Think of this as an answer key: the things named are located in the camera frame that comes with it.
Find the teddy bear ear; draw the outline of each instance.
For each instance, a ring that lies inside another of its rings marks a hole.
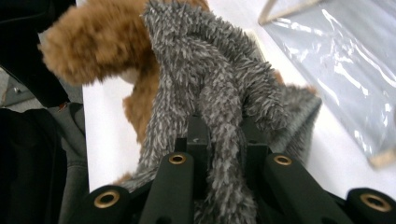
[[[151,48],[139,15],[131,1],[91,0],[71,7],[45,34],[40,46],[45,64],[78,85],[138,66]]]

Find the clear plastic sheet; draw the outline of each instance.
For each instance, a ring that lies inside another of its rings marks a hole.
[[[323,1],[263,27],[372,164],[394,160],[396,2]]]

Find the black fabric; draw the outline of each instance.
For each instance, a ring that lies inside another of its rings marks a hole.
[[[66,155],[44,109],[0,109],[0,223],[57,223]]]
[[[0,66],[25,85],[43,106],[58,106],[69,101],[68,96],[58,78],[42,62],[38,44],[35,30],[23,28],[2,33]]]
[[[0,66],[45,107],[69,100],[58,78],[42,62],[37,32],[50,27],[75,3],[75,0],[0,0]]]

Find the gray fuzzy sweater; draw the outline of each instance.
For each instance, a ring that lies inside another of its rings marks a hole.
[[[161,158],[186,137],[199,112],[214,144],[206,199],[195,204],[195,223],[255,223],[256,204],[238,153],[240,124],[253,117],[274,152],[304,161],[320,99],[306,89],[279,85],[271,64],[241,29],[189,5],[156,1],[143,15],[161,66],[147,139],[129,191],[155,177]]]

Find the brass grommet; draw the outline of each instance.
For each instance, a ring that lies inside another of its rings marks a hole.
[[[98,208],[108,208],[113,206],[120,199],[120,194],[114,189],[107,190],[99,194],[93,204]]]
[[[372,203],[370,200],[376,200],[379,202],[379,204]],[[380,212],[388,212],[392,210],[392,206],[385,201],[383,198],[376,196],[371,193],[364,193],[361,195],[361,201],[364,202],[367,206],[373,208],[374,210],[380,211]]]
[[[169,157],[169,162],[174,164],[174,165],[179,165],[181,163],[184,163],[186,161],[186,157],[182,154],[175,154]]]
[[[286,156],[275,156],[274,161],[281,165],[290,165],[291,164],[291,159]]]

